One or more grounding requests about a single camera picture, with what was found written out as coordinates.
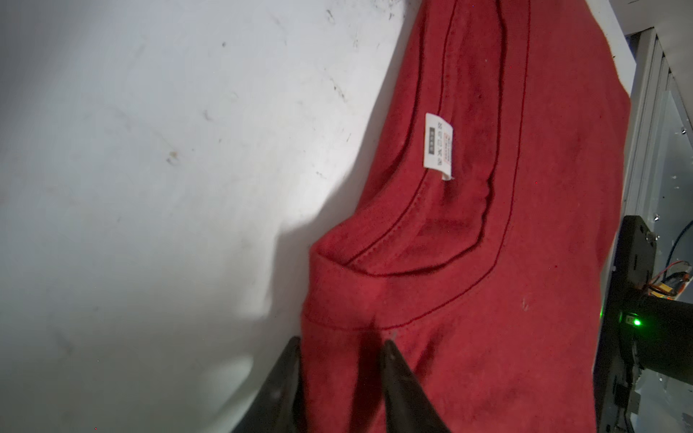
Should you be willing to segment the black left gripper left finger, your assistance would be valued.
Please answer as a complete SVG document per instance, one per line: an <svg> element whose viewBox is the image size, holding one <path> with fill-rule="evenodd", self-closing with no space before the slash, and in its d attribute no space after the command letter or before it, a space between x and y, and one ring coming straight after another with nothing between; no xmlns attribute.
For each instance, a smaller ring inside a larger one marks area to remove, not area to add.
<svg viewBox="0 0 693 433"><path fill-rule="evenodd" d="M292 337L233 433L299 432L301 339Z"/></svg>

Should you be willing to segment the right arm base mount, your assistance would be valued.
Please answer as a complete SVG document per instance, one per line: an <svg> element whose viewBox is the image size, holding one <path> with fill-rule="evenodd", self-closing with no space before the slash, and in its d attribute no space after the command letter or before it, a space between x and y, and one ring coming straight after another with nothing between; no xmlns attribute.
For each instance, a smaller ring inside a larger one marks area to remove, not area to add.
<svg viewBox="0 0 693 433"><path fill-rule="evenodd" d="M632 432L630 400L639 368L635 361L635 314L628 309L653 279L657 245L640 216L623 218L601 311L593 384L598 432Z"/></svg>

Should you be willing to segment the dark red t-shirt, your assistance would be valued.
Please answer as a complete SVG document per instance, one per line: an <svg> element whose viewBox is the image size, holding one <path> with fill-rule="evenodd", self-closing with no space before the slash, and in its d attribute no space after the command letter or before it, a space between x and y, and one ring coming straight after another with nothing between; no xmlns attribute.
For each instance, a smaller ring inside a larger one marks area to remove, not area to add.
<svg viewBox="0 0 693 433"><path fill-rule="evenodd" d="M311 432L386 429L395 342L453 432L592 432L630 99L584 1L425 1L355 214L310 250Z"/></svg>

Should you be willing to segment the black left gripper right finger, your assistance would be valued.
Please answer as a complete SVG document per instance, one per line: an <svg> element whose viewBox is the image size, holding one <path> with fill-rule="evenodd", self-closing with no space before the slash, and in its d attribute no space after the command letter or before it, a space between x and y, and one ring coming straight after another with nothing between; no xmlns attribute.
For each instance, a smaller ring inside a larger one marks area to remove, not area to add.
<svg viewBox="0 0 693 433"><path fill-rule="evenodd" d="M450 433L391 340L380 351L380 375L387 433Z"/></svg>

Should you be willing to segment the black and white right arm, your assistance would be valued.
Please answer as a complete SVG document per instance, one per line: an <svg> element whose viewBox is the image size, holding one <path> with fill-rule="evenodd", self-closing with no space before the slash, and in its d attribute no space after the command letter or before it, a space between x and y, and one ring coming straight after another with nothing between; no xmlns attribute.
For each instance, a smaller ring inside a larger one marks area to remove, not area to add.
<svg viewBox="0 0 693 433"><path fill-rule="evenodd" d="M692 383L692 305L632 290L620 317L624 359L684 384Z"/></svg>

